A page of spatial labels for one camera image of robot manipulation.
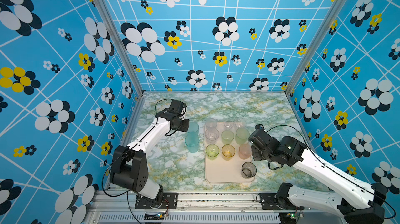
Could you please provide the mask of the green smooth glass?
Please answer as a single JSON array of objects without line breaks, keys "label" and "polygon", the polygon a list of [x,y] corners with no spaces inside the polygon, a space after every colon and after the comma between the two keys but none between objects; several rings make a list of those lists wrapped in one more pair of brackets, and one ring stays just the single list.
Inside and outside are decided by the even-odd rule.
[{"label": "green smooth glass", "polygon": [[206,158],[210,160],[215,160],[219,155],[219,147],[216,144],[210,144],[206,147]]}]

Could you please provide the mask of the light green textured cup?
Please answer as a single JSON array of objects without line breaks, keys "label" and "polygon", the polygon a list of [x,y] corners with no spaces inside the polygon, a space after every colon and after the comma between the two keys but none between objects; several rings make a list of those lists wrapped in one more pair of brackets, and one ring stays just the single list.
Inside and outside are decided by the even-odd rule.
[{"label": "light green textured cup", "polygon": [[250,133],[246,128],[238,128],[235,132],[235,141],[238,145],[245,144],[249,136]]}]

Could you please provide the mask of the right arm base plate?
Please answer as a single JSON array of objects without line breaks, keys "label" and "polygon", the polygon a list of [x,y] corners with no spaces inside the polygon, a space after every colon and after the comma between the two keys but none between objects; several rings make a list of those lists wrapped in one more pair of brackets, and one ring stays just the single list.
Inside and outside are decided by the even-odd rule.
[{"label": "right arm base plate", "polygon": [[256,201],[261,204],[263,210],[304,210],[304,206],[295,206],[287,197],[276,193],[259,193]]}]

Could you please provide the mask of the teal textured cup front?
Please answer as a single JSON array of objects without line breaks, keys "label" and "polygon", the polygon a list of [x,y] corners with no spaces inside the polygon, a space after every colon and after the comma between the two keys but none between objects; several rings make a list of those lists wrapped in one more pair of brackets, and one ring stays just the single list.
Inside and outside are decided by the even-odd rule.
[{"label": "teal textured cup front", "polygon": [[185,145],[190,153],[196,153],[199,150],[200,139],[196,134],[188,134],[185,138]]}]

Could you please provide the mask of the pale green textured cup front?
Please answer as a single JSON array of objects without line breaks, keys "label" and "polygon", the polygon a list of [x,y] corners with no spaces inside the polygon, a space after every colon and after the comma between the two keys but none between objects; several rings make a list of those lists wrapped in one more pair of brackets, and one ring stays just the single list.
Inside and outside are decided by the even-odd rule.
[{"label": "pale green textured cup front", "polygon": [[234,133],[231,130],[225,130],[221,134],[221,139],[224,145],[231,144],[234,140]]}]

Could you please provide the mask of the aluminium front rail frame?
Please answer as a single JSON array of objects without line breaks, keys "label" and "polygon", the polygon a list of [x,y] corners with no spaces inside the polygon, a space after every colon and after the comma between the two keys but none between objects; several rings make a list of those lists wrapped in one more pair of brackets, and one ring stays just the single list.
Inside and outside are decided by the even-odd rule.
[{"label": "aluminium front rail frame", "polygon": [[273,191],[179,191],[177,209],[135,209],[136,195],[109,198],[99,193],[86,224],[342,224],[344,220],[311,207],[263,210],[259,193]]}]

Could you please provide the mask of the clear faceted glass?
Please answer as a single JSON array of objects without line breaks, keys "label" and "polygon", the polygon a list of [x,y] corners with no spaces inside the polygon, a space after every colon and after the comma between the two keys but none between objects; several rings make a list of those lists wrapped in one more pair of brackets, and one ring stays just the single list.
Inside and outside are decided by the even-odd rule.
[{"label": "clear faceted glass", "polygon": [[234,122],[237,128],[245,128],[247,123],[245,120],[239,119]]}]

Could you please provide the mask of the clear smooth glass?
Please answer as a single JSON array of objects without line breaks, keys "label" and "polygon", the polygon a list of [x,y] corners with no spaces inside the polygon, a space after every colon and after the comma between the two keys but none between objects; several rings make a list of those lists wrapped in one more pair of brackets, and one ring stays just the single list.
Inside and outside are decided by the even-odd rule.
[{"label": "clear smooth glass", "polygon": [[217,128],[207,128],[205,131],[205,138],[208,144],[215,144],[220,134]]}]

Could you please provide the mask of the amber yellow glass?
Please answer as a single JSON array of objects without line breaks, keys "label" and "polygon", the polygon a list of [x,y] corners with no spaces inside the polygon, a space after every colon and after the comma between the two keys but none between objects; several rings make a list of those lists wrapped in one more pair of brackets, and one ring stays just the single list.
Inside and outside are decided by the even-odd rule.
[{"label": "amber yellow glass", "polygon": [[221,149],[221,152],[222,152],[222,158],[226,161],[231,160],[236,154],[234,146],[230,144],[224,145]]}]

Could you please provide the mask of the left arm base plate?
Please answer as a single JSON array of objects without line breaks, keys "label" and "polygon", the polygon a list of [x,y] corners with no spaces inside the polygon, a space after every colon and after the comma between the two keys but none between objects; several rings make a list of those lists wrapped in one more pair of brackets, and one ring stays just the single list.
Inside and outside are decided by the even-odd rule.
[{"label": "left arm base plate", "polygon": [[162,195],[158,195],[155,199],[150,199],[138,194],[136,196],[134,208],[145,210],[177,209],[177,203],[178,193],[175,192],[164,192]]}]

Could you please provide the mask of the clear ribbed glass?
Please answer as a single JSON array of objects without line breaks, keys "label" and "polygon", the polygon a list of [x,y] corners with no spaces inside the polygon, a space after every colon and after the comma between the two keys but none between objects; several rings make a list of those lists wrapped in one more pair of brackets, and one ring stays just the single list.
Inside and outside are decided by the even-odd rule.
[{"label": "clear ribbed glass", "polygon": [[234,122],[230,122],[230,121],[224,122],[224,127],[226,129],[232,129],[234,126],[235,126]]}]

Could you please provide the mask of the teal textured cup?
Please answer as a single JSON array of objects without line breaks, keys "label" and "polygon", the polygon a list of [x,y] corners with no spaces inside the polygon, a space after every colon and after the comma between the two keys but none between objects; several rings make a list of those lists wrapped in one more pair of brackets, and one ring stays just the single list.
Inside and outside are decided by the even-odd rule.
[{"label": "teal textured cup", "polygon": [[189,128],[187,130],[188,136],[197,136],[199,135],[199,124],[195,121],[190,121]]},{"label": "teal textured cup", "polygon": [[196,153],[199,150],[200,139],[196,134],[188,134],[185,138],[185,145],[190,153]]}]

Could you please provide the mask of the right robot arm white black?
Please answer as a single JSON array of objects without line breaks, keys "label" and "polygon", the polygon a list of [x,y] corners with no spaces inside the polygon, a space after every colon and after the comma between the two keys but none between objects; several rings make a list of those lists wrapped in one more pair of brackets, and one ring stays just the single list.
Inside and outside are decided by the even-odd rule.
[{"label": "right robot arm white black", "polygon": [[263,125],[256,125],[248,141],[256,161],[294,167],[330,189],[329,192],[307,190],[284,182],[275,194],[275,202],[280,208],[311,207],[343,218],[348,224],[384,222],[385,186],[369,184],[338,169],[316,155],[305,141],[290,136],[277,140]]}]

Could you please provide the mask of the pink textured cup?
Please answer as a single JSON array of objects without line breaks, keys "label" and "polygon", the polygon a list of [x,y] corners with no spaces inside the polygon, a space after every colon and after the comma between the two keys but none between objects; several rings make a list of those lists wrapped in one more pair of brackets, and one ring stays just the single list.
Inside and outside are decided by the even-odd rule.
[{"label": "pink textured cup", "polygon": [[248,159],[252,155],[252,148],[249,144],[242,144],[239,147],[239,157],[240,159]]}]

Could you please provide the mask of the pink rectangular plastic tray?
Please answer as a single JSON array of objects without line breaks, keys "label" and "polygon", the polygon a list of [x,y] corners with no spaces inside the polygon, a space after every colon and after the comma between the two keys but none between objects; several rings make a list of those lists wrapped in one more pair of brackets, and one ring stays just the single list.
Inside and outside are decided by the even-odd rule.
[{"label": "pink rectangular plastic tray", "polygon": [[[219,131],[220,136],[215,144],[218,145],[220,151],[218,157],[215,160],[207,159],[205,152],[206,181],[209,183],[250,183],[254,181],[255,177],[250,179],[245,179],[241,175],[242,164],[245,162],[252,162],[252,156],[245,160],[240,159],[239,157],[240,145],[236,143],[235,137],[233,142],[230,144],[234,146],[236,150],[235,156],[229,161],[224,160],[222,156],[221,149],[224,146],[224,144],[221,139],[221,134],[225,130],[231,130],[235,135],[235,132],[237,130],[236,125],[232,129],[226,129],[224,127],[224,122],[218,122],[217,129]],[[208,145],[210,145],[206,142],[205,137],[204,137],[204,144],[205,144],[205,149]]]}]

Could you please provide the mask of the dark grey tumbler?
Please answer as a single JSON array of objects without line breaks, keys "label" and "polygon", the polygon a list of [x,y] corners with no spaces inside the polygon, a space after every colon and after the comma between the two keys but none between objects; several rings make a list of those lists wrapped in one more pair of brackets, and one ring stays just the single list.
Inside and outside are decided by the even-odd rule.
[{"label": "dark grey tumbler", "polygon": [[255,177],[257,174],[257,168],[252,162],[245,162],[241,167],[241,175],[245,179]]}]

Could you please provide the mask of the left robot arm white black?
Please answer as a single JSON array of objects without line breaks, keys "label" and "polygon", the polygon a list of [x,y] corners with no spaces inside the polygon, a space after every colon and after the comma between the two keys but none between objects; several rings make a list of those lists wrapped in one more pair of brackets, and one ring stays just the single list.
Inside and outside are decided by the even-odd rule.
[{"label": "left robot arm white black", "polygon": [[185,118],[186,104],[171,100],[169,107],[156,113],[149,127],[134,141],[114,150],[110,167],[109,181],[136,193],[150,207],[159,207],[163,203],[162,185],[149,178],[147,154],[169,132],[187,132],[190,120]]}]

